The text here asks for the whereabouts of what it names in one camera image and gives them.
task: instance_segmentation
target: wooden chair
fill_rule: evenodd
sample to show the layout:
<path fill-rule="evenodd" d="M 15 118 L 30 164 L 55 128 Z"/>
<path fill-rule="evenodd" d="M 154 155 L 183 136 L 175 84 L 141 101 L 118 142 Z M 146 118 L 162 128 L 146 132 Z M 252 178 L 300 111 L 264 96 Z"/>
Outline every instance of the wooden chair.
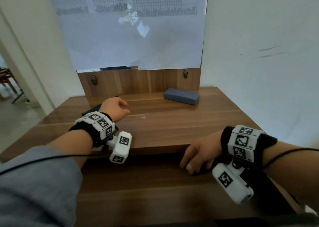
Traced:
<path fill-rule="evenodd" d="M 11 84 L 10 78 L 13 78 L 13 80 L 17 82 L 9 69 L 0 68 L 0 84 L 2 84 L 5 87 L 7 87 L 6 84 L 8 84 L 10 88 L 12 89 L 12 91 L 15 94 L 17 94 L 18 92 L 14 88 L 14 86 Z"/>

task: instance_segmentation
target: cable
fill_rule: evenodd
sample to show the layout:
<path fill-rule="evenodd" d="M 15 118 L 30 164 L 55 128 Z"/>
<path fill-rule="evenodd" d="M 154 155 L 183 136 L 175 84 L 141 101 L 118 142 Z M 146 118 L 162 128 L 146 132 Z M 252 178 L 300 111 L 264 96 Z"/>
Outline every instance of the cable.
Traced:
<path fill-rule="evenodd" d="M 25 163 L 16 165 L 16 166 L 14 166 L 14 167 L 8 168 L 8 169 L 6 169 L 6 170 L 0 172 L 0 176 L 1 176 L 2 174 L 11 172 L 12 170 L 15 170 L 15 169 L 18 169 L 18 168 L 20 168 L 20 167 L 24 167 L 24 166 L 27 166 L 27 165 L 30 165 L 30 164 L 36 163 L 36 162 L 42 162 L 42 161 L 46 161 L 46 160 L 57 159 L 57 158 L 65 158 L 65 157 L 96 157 L 96 156 L 102 156 L 102 155 L 105 155 L 105 154 L 106 154 L 106 153 L 101 153 L 101 154 L 88 154 L 88 155 L 76 154 L 76 155 L 58 155 L 58 156 L 53 156 L 53 157 L 44 157 L 44 158 L 40 158 L 40 159 L 36 159 L 36 160 L 33 160 L 33 161 L 25 162 Z"/>
<path fill-rule="evenodd" d="M 314 149 L 314 148 L 297 148 L 297 149 L 292 149 L 292 150 L 289 150 L 289 151 L 285 151 L 283 153 L 280 153 L 276 157 L 272 158 L 269 162 L 267 162 L 265 164 L 265 166 L 263 166 L 263 170 L 268 168 L 271 164 L 273 164 L 276 160 L 278 160 L 279 158 L 283 157 L 284 155 L 287 155 L 289 153 L 296 152 L 296 151 L 319 151 L 319 150 L 318 149 Z"/>

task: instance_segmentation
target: floor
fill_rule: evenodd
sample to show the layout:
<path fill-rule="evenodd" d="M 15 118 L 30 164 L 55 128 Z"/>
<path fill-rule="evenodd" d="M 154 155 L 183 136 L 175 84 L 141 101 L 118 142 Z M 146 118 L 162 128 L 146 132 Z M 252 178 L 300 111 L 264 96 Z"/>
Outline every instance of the floor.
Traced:
<path fill-rule="evenodd" d="M 14 87 L 20 92 L 18 85 L 11 80 Z M 0 84 L 0 92 L 5 97 L 0 99 L 0 152 L 9 147 L 30 128 L 45 117 L 42 108 L 32 108 L 26 97 L 20 98 L 15 104 L 11 102 L 18 96 L 10 87 Z"/>

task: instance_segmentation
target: wooden table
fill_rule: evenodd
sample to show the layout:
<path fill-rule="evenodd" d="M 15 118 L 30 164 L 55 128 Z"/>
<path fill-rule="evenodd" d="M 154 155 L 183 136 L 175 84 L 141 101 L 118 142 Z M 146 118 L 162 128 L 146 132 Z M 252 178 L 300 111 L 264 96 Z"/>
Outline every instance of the wooden table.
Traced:
<path fill-rule="evenodd" d="M 123 165 L 105 158 L 87 161 L 82 169 L 76 226 L 163 224 L 300 211 L 264 174 L 252 182 L 252 200 L 237 206 L 211 173 L 191 177 L 178 167 L 182 152 L 197 137 L 227 125 L 259 128 L 218 88 L 201 88 L 199 93 L 196 106 L 165 100 L 163 93 L 122 96 L 131 115 L 117 126 L 133 136 L 130 156 Z M 82 112 L 104 99 L 69 98 L 0 154 L 0 160 L 49 143 L 65 133 Z"/>

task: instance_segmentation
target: black wrist strap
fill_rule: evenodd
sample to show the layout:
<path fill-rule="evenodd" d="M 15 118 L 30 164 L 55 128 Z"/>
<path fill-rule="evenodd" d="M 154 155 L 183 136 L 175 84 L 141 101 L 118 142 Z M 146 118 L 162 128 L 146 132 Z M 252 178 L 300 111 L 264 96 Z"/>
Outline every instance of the black wrist strap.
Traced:
<path fill-rule="evenodd" d="M 110 121 L 112 121 L 112 118 L 108 114 L 103 112 L 102 114 L 108 117 Z M 92 138 L 93 147 L 100 147 L 104 143 L 104 141 L 101 140 L 100 133 L 92 125 L 85 123 L 84 121 L 76 123 L 74 126 L 72 126 L 69 129 L 69 131 L 72 131 L 72 130 L 85 130 Z"/>
<path fill-rule="evenodd" d="M 237 162 L 240 162 L 243 165 L 247 165 L 249 167 L 254 167 L 257 169 L 262 169 L 263 167 L 263 151 L 273 146 L 277 143 L 277 138 L 266 135 L 266 134 L 260 134 L 260 136 L 257 139 L 256 148 L 254 150 L 254 162 L 250 163 L 248 161 L 242 160 L 238 157 L 235 157 L 228 152 L 228 142 L 230 139 L 230 136 L 232 134 L 234 127 L 227 126 L 223 133 L 221 134 L 220 143 L 222 146 L 222 152 L 224 155 L 231 156 L 233 159 L 236 159 Z"/>

